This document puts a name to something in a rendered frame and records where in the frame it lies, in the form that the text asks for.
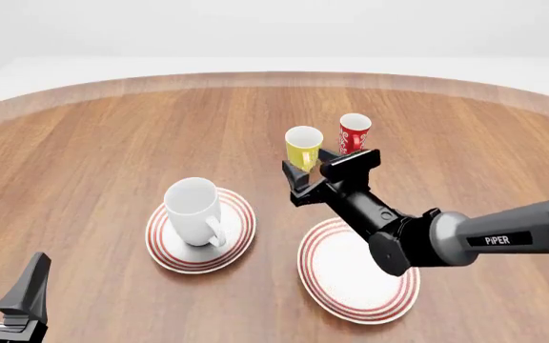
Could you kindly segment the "yellow and white mug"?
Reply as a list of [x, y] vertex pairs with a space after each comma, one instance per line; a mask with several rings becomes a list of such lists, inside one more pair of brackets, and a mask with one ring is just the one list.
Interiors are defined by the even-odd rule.
[[287, 159], [301, 171], [310, 172], [316, 165], [323, 134], [316, 128], [297, 126], [285, 133]]

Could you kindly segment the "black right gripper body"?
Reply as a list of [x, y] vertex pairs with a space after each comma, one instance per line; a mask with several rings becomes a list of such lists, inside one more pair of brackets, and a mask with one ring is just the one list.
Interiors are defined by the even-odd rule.
[[312, 185], [308, 179], [292, 180], [290, 183], [290, 201], [297, 208], [305, 205], [327, 204], [332, 205], [339, 200], [337, 186], [340, 182], [331, 182], [320, 179]]

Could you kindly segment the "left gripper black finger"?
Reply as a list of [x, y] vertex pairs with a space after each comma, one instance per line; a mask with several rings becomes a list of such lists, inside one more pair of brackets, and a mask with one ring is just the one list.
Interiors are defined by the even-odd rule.
[[31, 258], [29, 265], [0, 300], [0, 312], [5, 324], [26, 324], [36, 320], [48, 323], [46, 293], [51, 259], [42, 252]]

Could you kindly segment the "white plate with red rings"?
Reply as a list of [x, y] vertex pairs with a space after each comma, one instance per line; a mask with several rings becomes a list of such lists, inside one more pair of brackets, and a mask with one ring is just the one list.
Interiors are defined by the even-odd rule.
[[152, 213], [145, 230], [145, 245], [152, 259], [162, 268], [178, 273], [208, 273], [231, 265], [250, 248], [256, 233], [256, 216], [240, 194], [218, 189], [221, 222], [226, 245], [195, 247], [177, 235], [164, 205]]
[[309, 296], [326, 312], [360, 325], [400, 319], [417, 301], [420, 273], [381, 270], [368, 244], [342, 219], [314, 225], [297, 251], [297, 272]]

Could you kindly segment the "red patterned mug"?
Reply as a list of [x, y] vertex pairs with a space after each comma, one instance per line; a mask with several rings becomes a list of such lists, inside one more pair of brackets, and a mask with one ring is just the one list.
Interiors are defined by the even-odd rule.
[[339, 120], [339, 153], [348, 154], [364, 148], [372, 121], [361, 113], [346, 113]]

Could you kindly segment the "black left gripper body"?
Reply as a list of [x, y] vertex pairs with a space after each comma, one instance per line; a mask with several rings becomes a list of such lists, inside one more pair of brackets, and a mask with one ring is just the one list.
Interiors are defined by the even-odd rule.
[[0, 343], [42, 343], [48, 330], [48, 316], [4, 316], [0, 322]]

